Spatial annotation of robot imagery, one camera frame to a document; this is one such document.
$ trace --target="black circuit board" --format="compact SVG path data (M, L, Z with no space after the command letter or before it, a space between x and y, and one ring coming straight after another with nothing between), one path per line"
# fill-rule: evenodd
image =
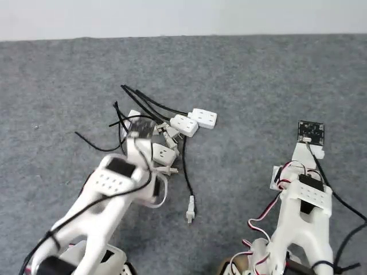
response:
M141 118L131 124L128 137L151 139L153 136L154 126L155 122L153 120Z
M298 142L303 138L311 138L310 144L323 146L325 141L325 125L323 123L300 120L298 122Z

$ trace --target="gray carpet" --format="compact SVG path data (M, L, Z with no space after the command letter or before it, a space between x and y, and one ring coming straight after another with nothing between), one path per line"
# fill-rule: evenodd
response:
M159 37L0 43L0 274L69 209L103 153L117 145L112 103L136 105L128 83L184 111L218 113L214 130L188 140L188 173L198 215L185 221L184 176L172 176L163 207L133 205L112 243L139 274L214 274L224 257L253 240L246 221L275 193L271 168L289 160L299 119L326 124L322 164L341 195L367 212L367 36ZM261 226L276 227L278 207ZM330 243L361 223L334 202ZM367 231L341 264L362 263Z

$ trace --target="white wall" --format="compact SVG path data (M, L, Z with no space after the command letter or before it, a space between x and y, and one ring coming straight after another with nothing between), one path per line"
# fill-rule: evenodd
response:
M366 0L0 0L0 40L367 33Z

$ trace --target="robotic arm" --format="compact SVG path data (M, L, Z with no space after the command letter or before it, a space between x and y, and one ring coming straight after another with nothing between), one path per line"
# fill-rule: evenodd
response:
M317 265L313 270L302 265L300 259L288 250L296 244L303 248L311 266L318 261L333 262L333 251L329 244L329 219L331 217L332 190L322 182L311 151L318 159L324 157L323 124L309 121L299 122L298 142L292 161L273 169L270 188L279 194L258 219L250 219L252 229L263 232L267 239L259 238L249 246L245 258L246 267L232 265L234 257L222 268L222 274L307 274L332 275L329 265ZM271 238L251 222L261 221L276 201L282 201L278 225Z
M108 241L133 201L157 206L157 177L167 186L166 177L153 168L149 136L132 132L127 139L128 157L103 158L76 202L52 226L53 234L35 251L30 274L133 274L125 253ZM86 240L69 247L78 237Z

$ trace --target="electrical plug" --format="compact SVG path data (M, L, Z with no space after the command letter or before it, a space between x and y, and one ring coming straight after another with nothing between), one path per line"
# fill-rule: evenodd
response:
M170 137L170 135L167 132L163 132L163 137L166 140L166 144L168 145L168 147L175 151L176 155L179 155L179 151L177 149L177 143L174 142L174 140L172 139L172 137Z
M186 219L188 219L188 224L191 225L194 218L195 218L195 198L194 196L190 196L189 207L186 212Z
M171 174L178 174L177 168L172 168L170 166L160 166L155 168L157 171L161 172L162 174L170 176Z

